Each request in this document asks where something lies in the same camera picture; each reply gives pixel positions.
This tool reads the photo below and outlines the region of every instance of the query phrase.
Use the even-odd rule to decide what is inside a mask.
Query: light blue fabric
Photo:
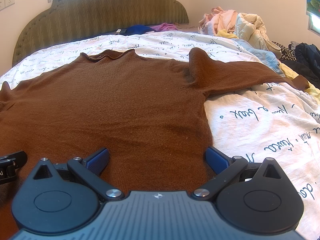
[[[264,65],[271,68],[274,72],[278,73],[282,77],[285,77],[284,73],[279,67],[279,62],[277,61],[275,54],[273,54],[271,51],[266,51],[263,49],[255,49],[245,40],[241,40],[241,39],[232,39],[232,40],[238,42],[247,51],[254,54],[258,59],[261,60],[261,62]]]

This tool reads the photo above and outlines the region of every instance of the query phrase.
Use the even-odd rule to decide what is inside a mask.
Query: chevron pattern fabric
[[[188,23],[176,0],[53,0],[21,32],[12,66],[33,52],[135,24]]]

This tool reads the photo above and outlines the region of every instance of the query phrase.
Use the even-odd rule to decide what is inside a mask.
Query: black mechanical device
[[[214,147],[205,158],[217,176],[190,195],[127,196],[98,177],[109,160],[105,148],[65,164],[42,158],[12,202],[20,228],[12,239],[303,239],[295,231],[302,200],[275,159],[248,163]]]
[[[0,157],[0,185],[16,180],[15,170],[25,165],[27,159],[24,151]]]

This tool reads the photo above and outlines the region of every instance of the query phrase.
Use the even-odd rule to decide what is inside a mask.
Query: white logo
[[[153,196],[154,196],[155,198],[157,198],[157,199],[163,197],[163,195],[162,195],[161,193],[154,194]]]

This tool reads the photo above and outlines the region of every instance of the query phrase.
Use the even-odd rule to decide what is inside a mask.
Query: white wall
[[[50,6],[48,0],[15,0],[15,4],[0,11],[0,76],[12,66],[14,47],[22,29]]]
[[[197,26],[212,7],[255,13],[262,17],[267,34],[273,41],[288,45],[290,41],[320,48],[320,36],[308,31],[306,0],[178,0],[187,10],[190,25]],[[50,7],[47,0],[16,0],[0,11],[0,75],[11,68],[14,46],[25,25]]]

